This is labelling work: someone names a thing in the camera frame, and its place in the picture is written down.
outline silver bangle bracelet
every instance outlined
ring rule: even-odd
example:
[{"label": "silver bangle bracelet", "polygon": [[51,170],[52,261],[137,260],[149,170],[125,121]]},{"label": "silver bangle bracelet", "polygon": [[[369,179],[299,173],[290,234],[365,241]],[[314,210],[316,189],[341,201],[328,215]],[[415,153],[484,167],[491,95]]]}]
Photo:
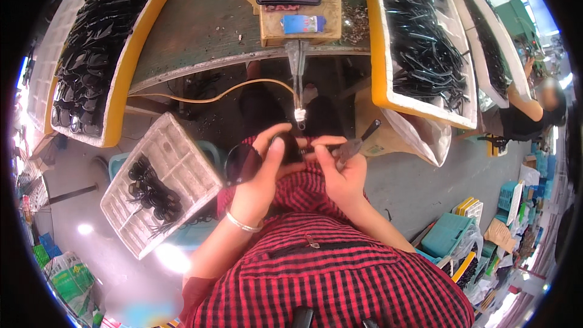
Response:
[{"label": "silver bangle bracelet", "polygon": [[234,216],[231,215],[231,213],[229,212],[229,208],[227,208],[226,212],[227,212],[227,218],[233,223],[235,224],[237,227],[239,227],[240,229],[247,231],[247,232],[251,232],[251,233],[257,233],[259,232],[262,228],[263,228],[263,221],[261,221],[259,223],[259,225],[257,227],[249,227],[248,225],[245,225],[241,222],[239,222],[238,220],[235,219]]}]

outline yellow cable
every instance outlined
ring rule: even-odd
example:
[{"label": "yellow cable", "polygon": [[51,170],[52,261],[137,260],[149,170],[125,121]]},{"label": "yellow cable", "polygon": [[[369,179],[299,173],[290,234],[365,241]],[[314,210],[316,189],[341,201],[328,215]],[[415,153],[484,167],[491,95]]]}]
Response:
[{"label": "yellow cable", "polygon": [[227,95],[228,93],[230,93],[231,91],[233,91],[233,90],[235,90],[235,89],[237,89],[237,88],[240,88],[240,87],[242,87],[242,86],[244,86],[244,85],[247,85],[247,84],[253,84],[253,83],[263,83],[263,82],[265,82],[265,83],[274,83],[274,84],[279,84],[279,85],[281,85],[282,87],[284,87],[284,88],[288,89],[288,90],[289,90],[289,91],[290,91],[290,92],[291,92],[291,93],[294,95],[294,98],[295,98],[295,91],[293,91],[293,89],[292,89],[292,88],[290,88],[290,87],[289,87],[289,86],[288,86],[286,83],[283,83],[283,82],[281,82],[281,81],[279,81],[279,80],[274,80],[274,79],[272,79],[272,78],[259,78],[259,79],[255,79],[255,80],[248,80],[248,81],[245,81],[244,83],[241,83],[241,84],[235,85],[235,86],[233,86],[232,88],[230,88],[229,90],[227,90],[227,91],[223,92],[222,94],[219,94],[219,95],[217,95],[216,97],[214,97],[214,98],[211,98],[211,99],[202,99],[202,100],[185,99],[185,98],[176,97],[176,96],[174,96],[174,95],[170,95],[170,94],[162,94],[162,93],[152,93],[152,94],[132,94],[132,95],[128,95],[128,98],[129,98],[129,97],[149,97],[149,96],[152,96],[152,95],[158,95],[158,96],[160,96],[160,97],[171,98],[171,99],[178,100],[178,101],[180,101],[180,102],[185,102],[185,103],[205,104],[205,103],[212,103],[212,102],[215,102],[215,101],[217,101],[217,100],[221,99],[223,96],[225,96],[225,95]]}]

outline fingernail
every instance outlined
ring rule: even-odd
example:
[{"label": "fingernail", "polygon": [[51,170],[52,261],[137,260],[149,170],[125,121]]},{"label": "fingernail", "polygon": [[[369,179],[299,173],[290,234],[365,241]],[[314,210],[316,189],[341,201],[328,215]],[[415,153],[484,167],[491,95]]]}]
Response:
[{"label": "fingernail", "polygon": [[284,149],[285,144],[283,142],[283,139],[281,137],[276,137],[273,142],[271,142],[271,145],[269,146],[269,149]]}]

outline wooden table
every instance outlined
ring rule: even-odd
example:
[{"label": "wooden table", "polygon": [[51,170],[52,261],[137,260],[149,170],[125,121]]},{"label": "wooden table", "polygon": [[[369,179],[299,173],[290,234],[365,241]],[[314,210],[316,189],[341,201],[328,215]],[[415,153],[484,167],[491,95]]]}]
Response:
[{"label": "wooden table", "polygon": [[[343,2],[366,7],[366,0]],[[339,40],[311,47],[308,55],[369,55],[369,45],[368,37],[355,45]],[[259,16],[246,0],[168,0],[144,44],[129,93],[200,71],[286,56],[283,47],[261,47]]]}]

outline shirt pocket zipper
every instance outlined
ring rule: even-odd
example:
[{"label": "shirt pocket zipper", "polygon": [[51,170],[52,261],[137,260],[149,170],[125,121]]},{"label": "shirt pocket zipper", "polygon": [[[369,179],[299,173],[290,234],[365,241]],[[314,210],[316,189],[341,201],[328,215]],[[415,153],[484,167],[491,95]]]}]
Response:
[{"label": "shirt pocket zipper", "polygon": [[307,234],[305,235],[307,244],[293,244],[291,246],[278,249],[275,251],[267,252],[267,256],[270,259],[276,259],[288,255],[295,255],[296,253],[310,253],[316,251],[331,251],[341,248],[352,248],[352,247],[370,247],[371,244],[365,241],[354,241],[354,242],[323,242],[317,243],[314,238]]}]

